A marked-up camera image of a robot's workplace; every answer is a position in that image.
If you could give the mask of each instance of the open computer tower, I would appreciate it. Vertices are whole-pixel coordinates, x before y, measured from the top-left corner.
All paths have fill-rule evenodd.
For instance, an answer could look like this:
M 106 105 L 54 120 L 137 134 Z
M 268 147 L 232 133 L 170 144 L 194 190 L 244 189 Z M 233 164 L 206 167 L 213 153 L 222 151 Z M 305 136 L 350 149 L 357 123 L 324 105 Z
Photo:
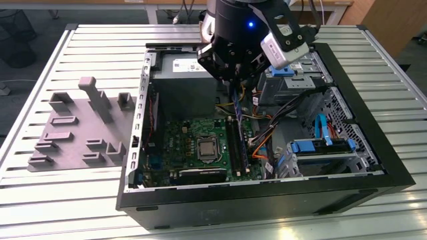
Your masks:
M 146 46 L 115 203 L 143 228 L 340 213 L 414 184 L 326 44 L 241 86 L 241 121 L 197 47 Z M 318 86 L 274 126 L 273 162 L 253 157 L 268 116 Z

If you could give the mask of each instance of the metal slotted tabletop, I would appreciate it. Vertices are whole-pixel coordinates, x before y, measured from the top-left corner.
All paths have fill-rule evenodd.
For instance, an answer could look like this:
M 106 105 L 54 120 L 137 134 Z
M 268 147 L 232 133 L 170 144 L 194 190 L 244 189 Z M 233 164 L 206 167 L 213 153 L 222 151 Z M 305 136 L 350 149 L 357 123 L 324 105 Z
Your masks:
M 145 43 L 196 43 L 198 27 L 79 25 L 58 40 L 0 149 L 0 238 L 425 239 L 425 97 L 368 31 L 322 26 L 317 36 L 333 50 L 416 185 L 341 214 L 147 232 L 114 210 L 119 167 L 31 173 L 26 161 L 49 117 L 51 93 L 86 98 L 77 82 L 93 76 L 107 97 L 121 92 L 135 96 Z

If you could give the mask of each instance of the ram slot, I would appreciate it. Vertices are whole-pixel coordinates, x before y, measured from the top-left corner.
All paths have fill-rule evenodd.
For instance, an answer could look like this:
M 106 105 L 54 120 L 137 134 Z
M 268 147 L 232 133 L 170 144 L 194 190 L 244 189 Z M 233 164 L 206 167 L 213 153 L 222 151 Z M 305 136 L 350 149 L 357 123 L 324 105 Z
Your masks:
M 232 121 L 232 129 L 234 132 L 234 142 L 237 145 L 237 156 L 240 160 L 240 170 L 242 174 L 249 172 L 249 160 L 248 160 L 248 151 L 246 151 L 246 144 L 242 138 L 242 129 L 237 121 Z
M 225 120 L 225 132 L 226 132 L 226 142 L 228 142 L 228 153 L 232 173 L 236 176 L 241 174 L 241 162 L 240 162 L 240 151 L 238 151 L 238 133 L 234 129 L 236 121 L 233 119 Z

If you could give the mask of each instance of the green motherboard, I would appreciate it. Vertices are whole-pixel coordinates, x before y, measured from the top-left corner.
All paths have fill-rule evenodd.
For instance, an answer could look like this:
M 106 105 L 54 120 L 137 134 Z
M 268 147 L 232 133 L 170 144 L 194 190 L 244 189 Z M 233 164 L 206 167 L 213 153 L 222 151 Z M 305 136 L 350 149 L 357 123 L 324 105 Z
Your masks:
M 253 136 L 250 121 L 241 122 L 244 139 Z M 261 167 L 257 159 L 248 155 L 249 167 L 246 172 L 237 173 L 233 169 L 230 149 L 228 143 L 226 119 L 193 119 L 168 121 L 163 125 L 162 153 L 147 156 L 147 166 L 151 187 L 173 186 L 170 180 L 178 170 L 217 168 L 225 169 L 225 182 L 237 182 L 261 179 Z M 214 156 L 212 160 L 200 160 L 202 149 L 201 141 L 214 142 Z

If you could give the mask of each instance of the floor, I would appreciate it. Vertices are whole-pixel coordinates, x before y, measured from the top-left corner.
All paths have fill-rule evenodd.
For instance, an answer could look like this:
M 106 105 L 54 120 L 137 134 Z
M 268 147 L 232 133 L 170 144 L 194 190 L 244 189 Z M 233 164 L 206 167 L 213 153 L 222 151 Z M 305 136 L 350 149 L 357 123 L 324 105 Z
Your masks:
M 0 81 L 5 80 L 37 80 L 50 57 L 57 41 L 67 23 L 78 24 L 147 24 L 146 13 L 142 10 L 61 10 L 58 19 L 51 20 L 46 10 L 25 10 L 37 38 L 30 42 L 37 61 L 22 69 L 9 68 L 0 61 Z M 162 11 L 157 11 L 158 23 L 169 24 L 172 19 Z M 189 23 L 197 23 L 198 13 L 193 12 Z M 406 75 L 427 95 L 427 45 L 417 45 L 410 41 L 401 52 L 396 62 L 410 64 Z M 19 113 L 33 82 L 6 82 L 10 89 L 9 96 L 0 96 L 0 146 Z

